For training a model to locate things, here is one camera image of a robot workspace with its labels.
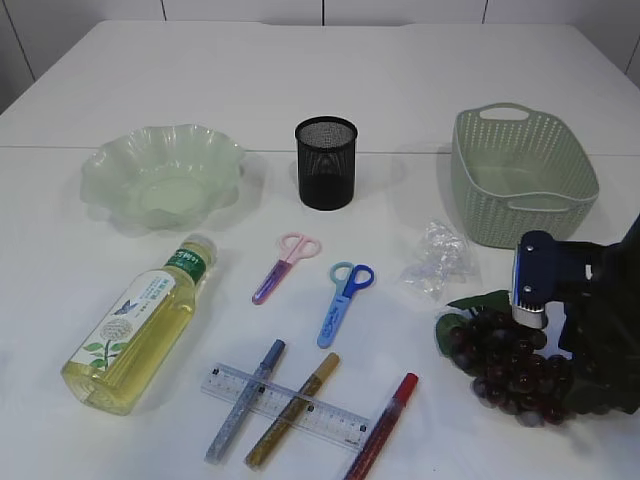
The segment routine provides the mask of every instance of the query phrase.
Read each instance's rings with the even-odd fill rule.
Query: scissor blade
[[[251,301],[255,305],[262,305],[264,302],[266,302],[267,298],[269,298],[269,295],[271,295],[275,288],[280,285],[280,282],[285,277],[285,275],[289,273],[291,267],[293,267],[293,265],[291,265],[290,263],[278,260],[278,262],[273,266],[273,268],[267,275],[267,278],[265,278],[264,282],[262,282],[262,285],[260,285],[260,287],[258,287],[258,290],[256,290],[256,293],[251,298]]]
[[[342,295],[333,297],[333,301],[329,306],[329,311],[324,319],[322,330],[320,330],[320,335],[318,335],[316,342],[320,348],[329,348],[333,343],[344,319],[344,315],[347,313],[349,303],[351,303],[350,298],[343,297]]]

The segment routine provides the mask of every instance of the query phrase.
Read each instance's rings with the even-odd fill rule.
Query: glitter pen
[[[338,366],[338,363],[340,363],[340,357],[338,357],[338,355],[335,353],[327,355],[327,358],[325,358],[316,371],[311,374],[302,388],[298,390],[298,393],[306,395],[307,397],[315,395],[316,392],[320,390],[322,384],[329,378],[329,375],[331,375]],[[244,463],[250,468],[255,469],[260,467],[308,404],[309,401],[303,398],[292,398],[282,412],[280,412],[278,418],[275,419],[269,429],[262,435],[262,438],[258,440],[258,443],[256,443],[249,452]]]
[[[407,406],[409,397],[411,397],[417,383],[418,377],[413,373],[407,373],[387,408],[380,416],[378,423],[373,427],[369,438],[367,438],[364,447],[362,447],[362,450],[353,461],[344,480],[363,480],[367,476],[373,466],[373,462],[376,461],[380,450],[382,450],[387,438],[389,438],[393,427],[396,426],[402,410]]]
[[[260,365],[253,373],[253,376],[261,380],[267,380],[271,376],[271,372],[278,363],[280,355],[284,350],[284,342],[282,340],[276,340],[271,346],[269,353],[264,357],[264,360],[260,362]],[[227,448],[233,441],[233,438],[238,433],[242,422],[247,418],[247,414],[251,410],[251,406],[258,396],[258,391],[261,385],[260,382],[250,381],[242,390],[242,393],[238,397],[231,413],[227,416],[222,427],[218,431],[216,438],[211,443],[209,450],[204,460],[211,464],[218,464],[224,457]]]

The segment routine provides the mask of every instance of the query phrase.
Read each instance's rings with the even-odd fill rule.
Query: butterfly illustration
[[[136,305],[138,305],[138,304],[134,303],[133,305],[131,305],[131,300],[127,300],[126,302],[124,302],[124,305],[122,305],[118,310],[113,312],[113,314],[114,315],[125,315],[125,314],[129,313],[131,310],[133,310],[134,308],[136,308]]]

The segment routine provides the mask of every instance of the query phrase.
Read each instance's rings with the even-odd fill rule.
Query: blue glitter pen
[[[282,355],[284,350],[284,342],[282,340],[276,340],[271,346],[269,353],[264,357],[264,360],[260,363],[253,375],[261,380],[267,380],[271,376],[271,372],[278,363],[278,359]],[[259,382],[249,382],[242,390],[240,397],[236,401],[231,413],[224,421],[222,427],[218,431],[216,438],[211,443],[207,455],[205,456],[205,462],[216,465],[220,463],[222,457],[224,457],[227,448],[231,444],[236,433],[240,429],[242,422],[247,417],[247,414],[251,410],[251,406],[258,396],[260,389]]]

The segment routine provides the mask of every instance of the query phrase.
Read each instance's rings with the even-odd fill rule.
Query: pink scissor handle
[[[292,238],[297,241],[288,244],[287,240]],[[295,265],[298,260],[315,257],[322,250],[322,244],[319,240],[297,232],[286,233],[281,236],[278,239],[278,246],[280,247],[280,260],[291,265]]]

